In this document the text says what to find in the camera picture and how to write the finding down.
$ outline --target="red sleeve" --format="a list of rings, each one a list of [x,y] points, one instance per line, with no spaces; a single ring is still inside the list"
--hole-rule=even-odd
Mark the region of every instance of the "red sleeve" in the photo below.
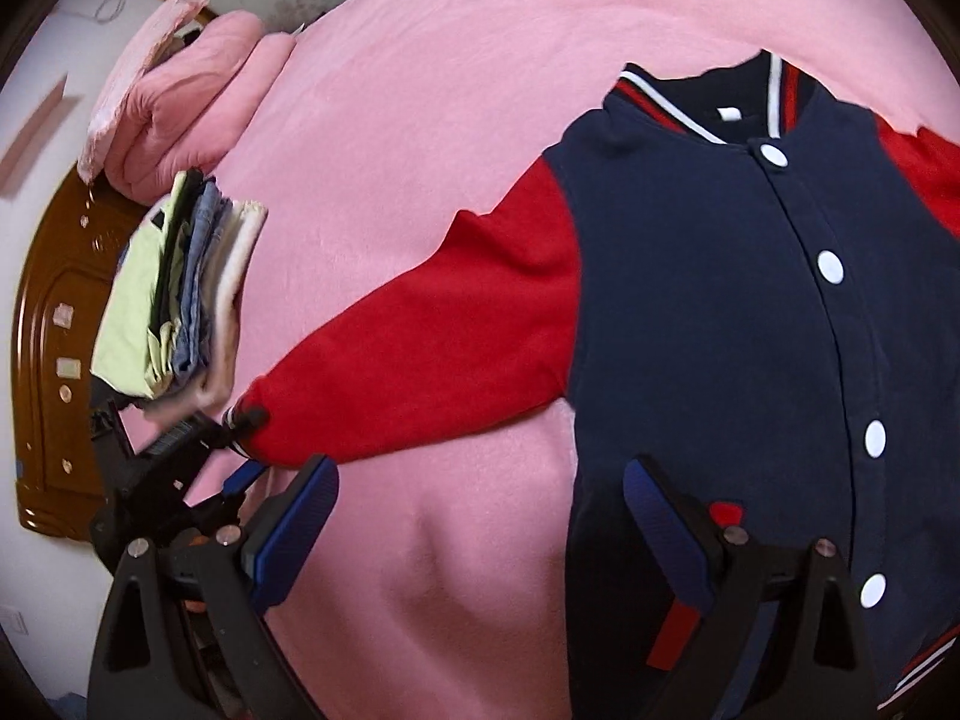
[[[297,466],[493,427],[563,395],[580,255],[544,159],[491,213],[456,215],[440,249],[301,341],[253,382],[251,456]]]
[[[920,199],[960,237],[960,146],[921,127],[916,135],[896,132],[877,116],[880,143]]]

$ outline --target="folded clothes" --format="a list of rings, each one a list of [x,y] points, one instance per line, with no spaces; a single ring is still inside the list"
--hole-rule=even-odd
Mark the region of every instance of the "folded clothes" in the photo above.
[[[90,371],[123,394],[155,398],[173,380],[184,245],[201,186],[198,170],[178,174],[170,196],[133,233],[114,276]]]
[[[208,365],[209,321],[200,301],[200,274],[212,252],[215,239],[219,238],[218,225],[226,220],[230,201],[217,189],[211,178],[203,185],[203,192],[193,212],[189,247],[186,252],[184,273],[181,276],[179,295],[179,318],[181,325],[176,333],[171,368],[174,380],[166,394],[174,394],[184,388],[198,368]]]
[[[234,201],[226,213],[223,234],[211,245],[200,274],[200,302],[209,307],[209,366],[197,370],[176,394],[143,404],[146,418],[161,428],[198,410],[214,415],[229,402],[240,343],[244,277],[266,220],[266,207],[256,202]]]

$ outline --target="pink blanket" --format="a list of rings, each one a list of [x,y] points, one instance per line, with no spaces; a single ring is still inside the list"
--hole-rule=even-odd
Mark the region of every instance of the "pink blanket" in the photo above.
[[[457,209],[491,209],[628,60],[688,76],[759,47],[895,127],[960,140],[960,91],[900,0],[351,0],[325,16],[217,170],[228,194],[270,207],[236,393],[424,260]],[[558,403],[342,468],[337,508],[269,617],[331,720],[568,720],[570,420]],[[211,463],[195,497],[236,463]]]

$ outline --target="pink pillow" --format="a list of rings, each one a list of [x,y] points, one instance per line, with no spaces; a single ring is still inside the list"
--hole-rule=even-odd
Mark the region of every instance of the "pink pillow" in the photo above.
[[[113,135],[123,114],[124,102],[131,87],[154,64],[176,30],[188,25],[202,11],[209,0],[166,0],[133,35],[93,106],[86,142],[77,172],[85,183],[92,183],[104,167]]]
[[[133,85],[104,159],[110,184],[144,205],[170,191],[188,167],[211,172],[243,134],[296,38],[263,36],[253,15],[234,10]]]

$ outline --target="sticker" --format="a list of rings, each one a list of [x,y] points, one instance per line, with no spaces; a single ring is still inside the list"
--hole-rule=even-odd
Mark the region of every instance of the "sticker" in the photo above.
[[[73,306],[68,306],[66,303],[56,306],[54,309],[54,324],[57,327],[64,328],[64,330],[69,330],[73,324]]]
[[[72,357],[56,358],[56,376],[58,378],[79,379],[81,370],[79,360],[75,360]]]

